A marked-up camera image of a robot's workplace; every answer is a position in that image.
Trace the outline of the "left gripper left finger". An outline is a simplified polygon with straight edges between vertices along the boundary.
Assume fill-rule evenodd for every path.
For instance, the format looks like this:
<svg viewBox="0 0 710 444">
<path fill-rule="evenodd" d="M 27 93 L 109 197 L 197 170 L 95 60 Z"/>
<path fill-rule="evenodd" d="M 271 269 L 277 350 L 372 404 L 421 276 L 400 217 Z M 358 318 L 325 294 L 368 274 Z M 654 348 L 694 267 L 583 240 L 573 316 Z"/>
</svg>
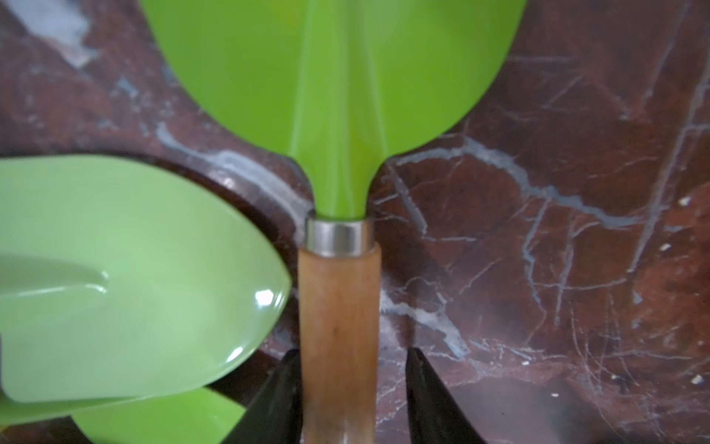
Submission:
<svg viewBox="0 0 710 444">
<path fill-rule="evenodd" d="M 302 398 L 301 351 L 292 349 L 222 443 L 300 443 Z"/>
</svg>

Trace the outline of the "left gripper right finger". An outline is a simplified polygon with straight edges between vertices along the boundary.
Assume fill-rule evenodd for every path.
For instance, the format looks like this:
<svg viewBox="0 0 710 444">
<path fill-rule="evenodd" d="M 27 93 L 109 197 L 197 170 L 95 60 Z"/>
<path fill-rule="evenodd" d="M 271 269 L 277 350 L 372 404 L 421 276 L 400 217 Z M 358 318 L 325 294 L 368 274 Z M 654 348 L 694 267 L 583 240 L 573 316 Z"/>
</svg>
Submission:
<svg viewBox="0 0 710 444">
<path fill-rule="evenodd" d="M 407 351 L 406 388 L 412 443 L 486 443 L 419 348 Z"/>
</svg>

